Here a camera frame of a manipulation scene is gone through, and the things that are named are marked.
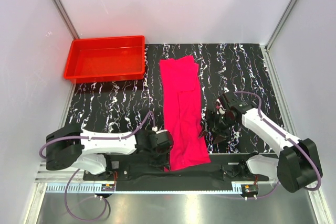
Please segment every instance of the marble tabletop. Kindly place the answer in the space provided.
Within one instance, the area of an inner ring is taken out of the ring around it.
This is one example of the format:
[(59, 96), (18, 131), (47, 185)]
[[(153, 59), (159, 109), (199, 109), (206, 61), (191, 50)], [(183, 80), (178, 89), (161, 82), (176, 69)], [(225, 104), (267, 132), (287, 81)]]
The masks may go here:
[[(159, 61), (194, 56), (199, 64), (202, 118), (206, 108), (225, 91), (250, 91), (261, 96), (263, 112), (283, 127), (267, 67), (258, 44), (149, 44), (145, 47), (143, 80), (77, 84), (66, 123), (80, 123), (96, 132), (132, 131), (152, 110), (160, 129), (163, 125), (163, 94)], [(270, 152), (270, 148), (242, 125), (233, 127), (231, 139), (213, 144), (205, 137), (209, 153)]]

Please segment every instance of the gray floor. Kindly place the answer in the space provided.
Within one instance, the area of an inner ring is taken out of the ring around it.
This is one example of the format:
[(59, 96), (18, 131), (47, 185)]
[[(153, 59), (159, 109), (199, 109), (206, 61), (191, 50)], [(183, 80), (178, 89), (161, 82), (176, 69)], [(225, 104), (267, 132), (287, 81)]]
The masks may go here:
[[(260, 185), (260, 190), (262, 195), (271, 187)], [(69, 207), (87, 196), (70, 194)], [(112, 195), (108, 201), (110, 216), (96, 223), (317, 223), (308, 192), (302, 189), (291, 194), (281, 186), (266, 199), (250, 201), (220, 195)], [(102, 202), (91, 199), (72, 211), (82, 218), (94, 218), (102, 209)], [(83, 223), (65, 212), (62, 194), (46, 194), (37, 223)]]

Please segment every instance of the pink fabric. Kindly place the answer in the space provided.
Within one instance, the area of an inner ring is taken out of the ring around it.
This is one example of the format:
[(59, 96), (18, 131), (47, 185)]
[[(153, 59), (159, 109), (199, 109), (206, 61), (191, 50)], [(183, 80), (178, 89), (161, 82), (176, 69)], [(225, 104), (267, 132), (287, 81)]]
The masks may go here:
[(164, 128), (173, 136), (171, 170), (210, 163), (201, 131), (201, 87), (193, 56), (160, 60)]

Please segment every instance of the white backdrop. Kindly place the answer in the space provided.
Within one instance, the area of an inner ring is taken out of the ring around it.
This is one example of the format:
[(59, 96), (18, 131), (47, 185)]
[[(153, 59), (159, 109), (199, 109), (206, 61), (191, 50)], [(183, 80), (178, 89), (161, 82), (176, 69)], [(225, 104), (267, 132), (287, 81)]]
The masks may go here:
[(0, 223), (23, 223), (41, 158), (70, 90), (72, 38), (51, 0), (0, 0)]
[(336, 218), (335, 0), (299, 0), (271, 55), (299, 137), (316, 142), (322, 189)]
[(81, 38), (265, 44), (289, 0), (61, 0)]

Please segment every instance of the red plastic bin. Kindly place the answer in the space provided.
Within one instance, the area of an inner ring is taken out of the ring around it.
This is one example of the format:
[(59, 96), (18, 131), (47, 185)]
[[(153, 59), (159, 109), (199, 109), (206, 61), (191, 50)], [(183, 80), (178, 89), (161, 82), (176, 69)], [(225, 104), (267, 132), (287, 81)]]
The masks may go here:
[(141, 80), (144, 72), (144, 36), (75, 39), (64, 78), (72, 83)]

